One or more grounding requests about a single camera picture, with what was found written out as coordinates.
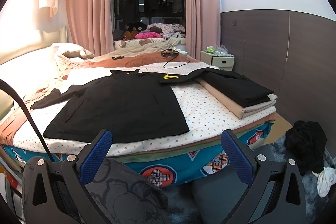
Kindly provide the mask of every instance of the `pink pillow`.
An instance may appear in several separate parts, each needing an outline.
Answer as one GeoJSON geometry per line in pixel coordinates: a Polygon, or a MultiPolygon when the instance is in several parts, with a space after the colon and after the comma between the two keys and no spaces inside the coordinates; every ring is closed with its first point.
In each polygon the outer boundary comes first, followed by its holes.
{"type": "Polygon", "coordinates": [[[145,38],[161,38],[162,34],[156,32],[145,32],[145,33],[138,33],[135,38],[136,39],[145,39],[145,38]]]}

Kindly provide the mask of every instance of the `beige headboard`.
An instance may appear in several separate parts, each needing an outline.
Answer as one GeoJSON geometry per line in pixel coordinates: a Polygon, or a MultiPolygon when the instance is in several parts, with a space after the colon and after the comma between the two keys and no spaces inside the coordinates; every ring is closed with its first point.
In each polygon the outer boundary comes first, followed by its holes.
{"type": "MultiPolygon", "coordinates": [[[[66,27],[37,32],[40,39],[35,42],[0,52],[0,79],[7,82],[21,97],[33,92],[36,85],[47,80],[53,54],[57,50],[50,47],[51,44],[67,42],[66,27]]],[[[0,90],[0,120],[12,105],[13,99],[0,90]]]]}

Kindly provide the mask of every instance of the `polka dot mattress pad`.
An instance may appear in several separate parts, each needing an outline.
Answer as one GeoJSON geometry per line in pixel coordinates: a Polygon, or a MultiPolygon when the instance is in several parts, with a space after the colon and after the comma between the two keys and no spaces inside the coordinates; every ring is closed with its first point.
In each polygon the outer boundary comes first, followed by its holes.
{"type": "MultiPolygon", "coordinates": [[[[186,65],[179,69],[174,69],[173,71],[171,69],[167,71],[167,69],[163,69],[163,64],[164,63],[156,63],[139,68],[140,71],[186,75],[192,70],[202,67],[210,67],[204,63],[190,63],[190,65],[188,64],[189,66],[186,65]]],[[[118,69],[131,71],[138,68],[118,69]]],[[[70,73],[68,77],[68,80],[70,81],[67,80],[68,82],[64,83],[64,86],[69,87],[71,84],[83,85],[95,78],[110,75],[109,69],[105,68],[78,69],[76,71],[77,72],[73,75],[70,73]]],[[[252,116],[239,120],[238,117],[231,113],[202,85],[195,81],[172,85],[171,87],[181,106],[181,110],[189,126],[189,132],[178,136],[174,136],[174,133],[172,132],[171,137],[145,140],[136,143],[112,144],[107,156],[128,155],[137,152],[162,150],[197,143],[220,135],[223,130],[234,130],[246,126],[272,114],[276,110],[275,107],[272,106],[252,116]]],[[[68,101],[43,109],[35,109],[32,112],[31,116],[41,133],[44,132],[49,123],[56,117],[67,102],[68,101]]],[[[52,153],[64,154],[78,154],[87,144],[62,139],[45,138],[45,141],[52,153]]],[[[16,132],[14,136],[14,146],[35,152],[45,152],[28,121],[16,132]]]]}

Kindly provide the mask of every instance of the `pink curtain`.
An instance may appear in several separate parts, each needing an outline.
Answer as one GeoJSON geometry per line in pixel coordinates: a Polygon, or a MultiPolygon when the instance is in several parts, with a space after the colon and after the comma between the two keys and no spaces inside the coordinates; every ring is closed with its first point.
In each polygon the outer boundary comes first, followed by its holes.
{"type": "Polygon", "coordinates": [[[193,58],[219,44],[219,0],[186,0],[186,48],[193,58]]]}
{"type": "Polygon", "coordinates": [[[66,0],[72,41],[96,56],[114,50],[111,0],[66,0]]]}

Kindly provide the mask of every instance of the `blue gripper pad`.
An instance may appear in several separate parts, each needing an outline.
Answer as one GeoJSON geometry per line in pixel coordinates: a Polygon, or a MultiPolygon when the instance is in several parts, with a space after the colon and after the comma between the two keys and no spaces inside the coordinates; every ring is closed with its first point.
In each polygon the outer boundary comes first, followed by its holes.
{"type": "Polygon", "coordinates": [[[231,130],[224,130],[222,132],[220,143],[230,162],[233,164],[240,181],[250,186],[254,178],[254,167],[250,161],[255,162],[252,150],[248,146],[247,149],[250,151],[243,147],[243,144],[239,143],[239,139],[231,130]]]}
{"type": "Polygon", "coordinates": [[[106,131],[80,167],[79,181],[83,186],[92,182],[111,145],[112,134],[106,131]]]}

